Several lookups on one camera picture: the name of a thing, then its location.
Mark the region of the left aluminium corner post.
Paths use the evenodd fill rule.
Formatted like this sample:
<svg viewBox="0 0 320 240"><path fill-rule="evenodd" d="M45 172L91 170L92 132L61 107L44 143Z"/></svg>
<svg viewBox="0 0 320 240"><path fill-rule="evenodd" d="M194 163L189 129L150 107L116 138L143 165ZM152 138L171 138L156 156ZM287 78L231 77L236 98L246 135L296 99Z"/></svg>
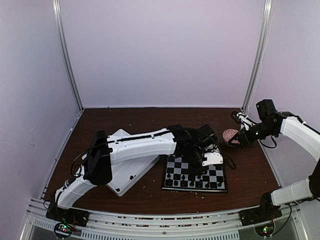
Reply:
<svg viewBox="0 0 320 240"><path fill-rule="evenodd" d="M57 26L60 46L62 50L62 58L65 65L68 81L70 83L71 91L76 101L77 107L79 111L82 112L84 110L84 107L83 107L79 90L76 84L74 71L72 69L72 63L71 63L71 59L68 51L66 35L64 31L64 25L63 25L63 17L61 12L61 3L59 0L53 0L52 6L53 6L53 13L55 17L56 26Z"/></svg>

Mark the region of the black chess piece king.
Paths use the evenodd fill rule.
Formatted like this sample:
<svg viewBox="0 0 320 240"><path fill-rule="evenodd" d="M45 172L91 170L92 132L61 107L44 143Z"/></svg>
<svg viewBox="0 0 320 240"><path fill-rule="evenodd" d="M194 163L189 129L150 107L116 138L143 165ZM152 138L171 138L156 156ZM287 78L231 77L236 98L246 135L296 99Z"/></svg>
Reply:
<svg viewBox="0 0 320 240"><path fill-rule="evenodd" d="M196 188L200 188L200 189L203 188L203 181L202 180L196 181L195 186L196 186Z"/></svg>

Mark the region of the aluminium corner post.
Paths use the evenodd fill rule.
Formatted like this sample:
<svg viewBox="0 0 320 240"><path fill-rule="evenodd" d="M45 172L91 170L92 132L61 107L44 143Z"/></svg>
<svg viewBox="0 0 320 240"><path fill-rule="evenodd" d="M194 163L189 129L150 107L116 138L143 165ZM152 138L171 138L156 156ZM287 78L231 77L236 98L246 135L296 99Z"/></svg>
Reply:
<svg viewBox="0 0 320 240"><path fill-rule="evenodd" d="M74 71L72 69L72 63L71 63L71 59L68 51L66 35L64 31L64 25L63 25L63 17L61 12L61 3L59 0L53 0L52 6L53 6L53 13L55 17L56 26L57 26L60 46L62 50L62 58L65 65L68 81L70 83L71 91L76 101L77 107L79 111L82 112L84 110L84 107L83 107L79 90L76 84Z"/></svg>
<svg viewBox="0 0 320 240"><path fill-rule="evenodd" d="M267 41L268 41L269 32L270 32L273 3L274 3L273 0L264 1L264 9L263 9L257 50L254 58L250 79L249 79L249 84L248 84L244 101L242 104L242 110L244 110L246 114L248 114L250 111L250 106L252 105L253 98L258 86L258 81L259 81L261 70L262 70L263 56L267 48Z"/></svg>

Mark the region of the white plastic tray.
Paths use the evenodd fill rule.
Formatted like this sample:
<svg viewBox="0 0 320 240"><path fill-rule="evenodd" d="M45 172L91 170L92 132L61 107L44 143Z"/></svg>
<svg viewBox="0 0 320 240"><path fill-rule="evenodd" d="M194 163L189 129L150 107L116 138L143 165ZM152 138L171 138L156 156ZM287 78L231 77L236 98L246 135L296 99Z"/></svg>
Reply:
<svg viewBox="0 0 320 240"><path fill-rule="evenodd" d="M159 161L159 157L159 155L146 156L112 165L112 180L107 183L106 186L118 197L123 196L125 193L119 194L116 192L116 180L120 177L129 177L130 175L133 175L133 182L135 185Z"/></svg>

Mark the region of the black rook board corner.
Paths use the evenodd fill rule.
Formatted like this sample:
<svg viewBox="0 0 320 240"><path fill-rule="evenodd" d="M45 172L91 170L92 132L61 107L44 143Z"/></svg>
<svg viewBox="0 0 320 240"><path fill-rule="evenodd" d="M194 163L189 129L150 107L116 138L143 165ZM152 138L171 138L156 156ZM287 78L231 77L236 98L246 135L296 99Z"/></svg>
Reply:
<svg viewBox="0 0 320 240"><path fill-rule="evenodd" d="M165 181L165 184L166 184L167 186L172 186L172 185L173 185L173 181L172 181L171 179L167 179L167 180Z"/></svg>

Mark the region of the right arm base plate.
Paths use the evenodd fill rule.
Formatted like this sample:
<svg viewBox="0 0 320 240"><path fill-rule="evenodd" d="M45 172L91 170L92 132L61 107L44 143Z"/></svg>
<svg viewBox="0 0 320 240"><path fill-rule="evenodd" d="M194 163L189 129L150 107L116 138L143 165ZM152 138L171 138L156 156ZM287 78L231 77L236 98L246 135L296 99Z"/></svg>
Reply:
<svg viewBox="0 0 320 240"><path fill-rule="evenodd" d="M271 221L282 216L279 207L263 209L262 207L249 208L239 212L239 218L243 226L256 225Z"/></svg>

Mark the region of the right aluminium corner post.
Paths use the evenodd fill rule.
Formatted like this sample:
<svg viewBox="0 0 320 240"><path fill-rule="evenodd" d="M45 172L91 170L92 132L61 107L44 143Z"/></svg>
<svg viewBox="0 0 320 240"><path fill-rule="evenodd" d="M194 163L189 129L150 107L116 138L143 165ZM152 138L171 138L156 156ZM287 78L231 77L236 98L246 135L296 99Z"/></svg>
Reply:
<svg viewBox="0 0 320 240"><path fill-rule="evenodd" d="M264 9L263 9L257 50L254 58L250 79L249 79L249 84L248 84L244 101L242 104L242 110L244 110L246 114L248 114L250 111L250 106L252 105L253 98L258 86L258 81L259 81L261 70L262 70L263 56L267 48L267 41L268 41L269 32L270 32L273 3L274 3L273 0L264 1Z"/></svg>

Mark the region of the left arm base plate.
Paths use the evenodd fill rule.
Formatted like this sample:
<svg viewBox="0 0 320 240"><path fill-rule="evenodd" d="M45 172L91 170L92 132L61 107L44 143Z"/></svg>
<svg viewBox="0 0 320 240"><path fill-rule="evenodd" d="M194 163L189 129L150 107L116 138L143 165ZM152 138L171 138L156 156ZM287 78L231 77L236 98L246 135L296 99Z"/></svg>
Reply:
<svg viewBox="0 0 320 240"><path fill-rule="evenodd" d="M89 220L89 212L75 208L63 209L60 207L50 207L46 212L46 218L70 224L72 226L86 227Z"/></svg>

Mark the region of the black white chess board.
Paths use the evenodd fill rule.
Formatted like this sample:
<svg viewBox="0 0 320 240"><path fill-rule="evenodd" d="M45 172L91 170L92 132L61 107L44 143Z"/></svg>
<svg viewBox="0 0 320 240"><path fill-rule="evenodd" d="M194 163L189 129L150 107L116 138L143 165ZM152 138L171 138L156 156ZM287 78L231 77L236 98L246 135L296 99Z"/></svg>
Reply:
<svg viewBox="0 0 320 240"><path fill-rule="evenodd" d="M204 192L204 193L227 193L227 178L226 171L223 165L209 165L206 166L207 170L201 175L189 174L188 163L181 157L174 155L165 156L162 186L164 191L176 191L176 192ZM179 174L179 178L175 179L174 174ZM166 185L166 180L172 180L172 186ZM178 186L174 186L174 180L178 181ZM190 187L190 181L194 181L194 187ZM203 188L196 188L196 182L203 181ZM206 188L205 185L210 182L210 188ZM222 183L221 188L218 188L218 183Z"/></svg>

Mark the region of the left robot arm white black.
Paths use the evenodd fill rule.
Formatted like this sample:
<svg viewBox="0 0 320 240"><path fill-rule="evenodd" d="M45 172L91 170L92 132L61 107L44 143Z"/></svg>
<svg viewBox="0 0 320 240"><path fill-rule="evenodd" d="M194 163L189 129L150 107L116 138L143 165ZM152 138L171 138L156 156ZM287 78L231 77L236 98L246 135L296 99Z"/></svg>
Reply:
<svg viewBox="0 0 320 240"><path fill-rule="evenodd" d="M213 129L171 125L160 130L129 134L119 129L112 135L98 131L90 148L70 167L71 177L50 197L49 208L61 222L72 218L71 207L89 190L113 180L112 166L161 155L185 159L195 168L222 164L224 159Z"/></svg>

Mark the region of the black chess piece on board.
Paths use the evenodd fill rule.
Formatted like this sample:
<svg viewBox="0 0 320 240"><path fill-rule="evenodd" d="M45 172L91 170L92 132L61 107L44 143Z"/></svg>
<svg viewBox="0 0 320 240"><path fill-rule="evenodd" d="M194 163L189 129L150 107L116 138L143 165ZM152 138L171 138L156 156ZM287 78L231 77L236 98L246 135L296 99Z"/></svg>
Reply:
<svg viewBox="0 0 320 240"><path fill-rule="evenodd" d="M190 183L189 183L189 186L193 188L195 186L195 181L191 180Z"/></svg>

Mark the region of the red patterned small dish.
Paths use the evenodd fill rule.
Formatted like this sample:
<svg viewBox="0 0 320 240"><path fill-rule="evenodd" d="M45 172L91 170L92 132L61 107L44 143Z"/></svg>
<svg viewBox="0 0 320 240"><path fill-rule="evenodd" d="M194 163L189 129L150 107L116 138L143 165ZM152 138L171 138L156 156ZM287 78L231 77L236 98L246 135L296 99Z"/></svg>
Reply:
<svg viewBox="0 0 320 240"><path fill-rule="evenodd" d="M223 133L222 133L222 138L223 141L227 144L227 145L239 145L239 141L234 139L234 136L238 133L238 130L236 129L226 129Z"/></svg>

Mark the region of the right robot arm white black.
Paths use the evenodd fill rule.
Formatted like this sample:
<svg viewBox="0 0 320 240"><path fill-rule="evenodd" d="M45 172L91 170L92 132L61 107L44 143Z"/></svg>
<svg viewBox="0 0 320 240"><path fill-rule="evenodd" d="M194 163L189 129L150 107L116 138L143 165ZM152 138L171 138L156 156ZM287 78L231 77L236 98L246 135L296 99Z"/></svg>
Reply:
<svg viewBox="0 0 320 240"><path fill-rule="evenodd" d="M289 203L298 203L320 199L320 133L307 125L300 116L289 111L278 111L272 99L263 99L256 104L259 122L249 118L242 110L234 110L230 117L240 126L239 130L226 130L224 142L229 146L250 147L255 141L263 141L267 137L286 138L291 153L278 150L278 160L284 160L285 166L293 164L301 171L292 183L282 188L265 193L256 216L259 220L268 220L276 207Z"/></svg>

